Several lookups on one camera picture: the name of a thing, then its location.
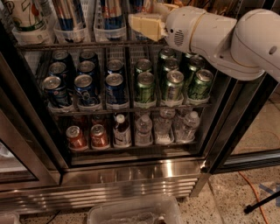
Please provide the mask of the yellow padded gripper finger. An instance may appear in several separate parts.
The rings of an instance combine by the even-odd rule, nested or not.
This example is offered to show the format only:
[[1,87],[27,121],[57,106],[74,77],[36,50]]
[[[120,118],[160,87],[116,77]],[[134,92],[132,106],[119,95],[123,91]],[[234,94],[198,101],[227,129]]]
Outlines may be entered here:
[[129,26],[146,38],[159,41],[167,36],[163,17],[154,13],[129,14]]
[[179,7],[176,4],[170,3],[158,3],[153,4],[153,12],[161,15],[166,15],[171,11],[178,9]]

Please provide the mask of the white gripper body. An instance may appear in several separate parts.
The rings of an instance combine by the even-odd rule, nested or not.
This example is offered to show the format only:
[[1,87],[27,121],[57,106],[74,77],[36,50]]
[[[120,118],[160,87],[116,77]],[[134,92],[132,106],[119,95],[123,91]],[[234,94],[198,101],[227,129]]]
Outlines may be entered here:
[[185,6],[170,12],[165,22],[167,45],[182,53],[189,53],[194,27],[206,13],[205,10],[192,6]]

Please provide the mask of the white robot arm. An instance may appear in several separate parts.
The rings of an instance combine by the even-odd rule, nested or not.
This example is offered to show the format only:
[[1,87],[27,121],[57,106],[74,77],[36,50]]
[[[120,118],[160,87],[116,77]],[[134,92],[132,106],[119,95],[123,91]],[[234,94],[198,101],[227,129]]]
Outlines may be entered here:
[[197,53],[214,68],[240,81],[267,73],[280,81],[280,15],[256,9],[240,19],[193,6],[156,3],[152,13],[129,15],[129,26],[182,53]]

